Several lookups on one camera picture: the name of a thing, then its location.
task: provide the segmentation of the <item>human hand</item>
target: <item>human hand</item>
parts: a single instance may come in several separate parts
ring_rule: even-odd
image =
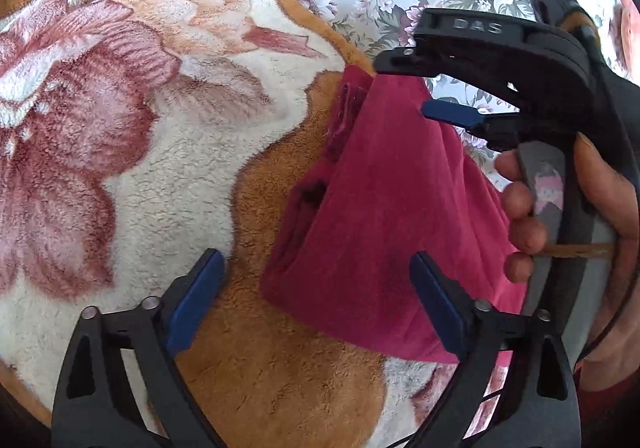
[[[602,217],[618,233],[618,248],[602,306],[594,320],[588,342],[606,327],[628,288],[638,259],[640,225],[633,185],[600,157],[593,143],[578,135],[574,144],[574,165],[580,189]],[[526,184],[517,152],[499,155],[495,168],[513,181],[502,194],[502,208],[511,221],[510,241],[520,251],[510,254],[504,272],[512,282],[523,283],[533,270],[532,254],[546,243],[546,228],[531,216],[534,198]],[[609,388],[640,367],[640,284],[613,329],[589,354],[582,365],[580,388],[595,392]]]

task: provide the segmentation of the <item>pink sticker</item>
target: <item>pink sticker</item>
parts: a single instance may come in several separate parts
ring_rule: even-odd
[[[553,204],[562,211],[564,186],[560,174],[549,163],[535,177],[536,204],[533,213],[539,215],[547,204]]]

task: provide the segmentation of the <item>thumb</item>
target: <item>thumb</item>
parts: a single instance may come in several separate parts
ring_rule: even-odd
[[[637,239],[636,190],[603,160],[594,144],[581,133],[574,144],[574,167],[582,193],[602,217],[621,238]]]

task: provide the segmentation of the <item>red sleeve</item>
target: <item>red sleeve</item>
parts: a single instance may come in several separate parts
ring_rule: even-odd
[[[598,392],[587,392],[581,390],[578,386],[580,381],[580,372],[576,372],[574,376],[577,392],[578,392],[578,405],[580,406],[580,422],[582,424],[589,424],[595,419],[602,416],[602,414],[609,412],[613,409],[614,405],[622,397],[622,395],[633,386],[634,381],[638,373],[635,372],[626,380],[622,380],[619,383],[600,390]]]

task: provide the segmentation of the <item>magenta garment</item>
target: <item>magenta garment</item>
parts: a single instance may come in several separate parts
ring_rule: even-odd
[[[327,335],[450,363],[409,281],[412,254],[503,311],[520,311],[524,287],[502,270],[514,247],[499,193],[451,126],[422,117],[430,98],[421,78],[345,70],[324,154],[290,194],[260,286]]]

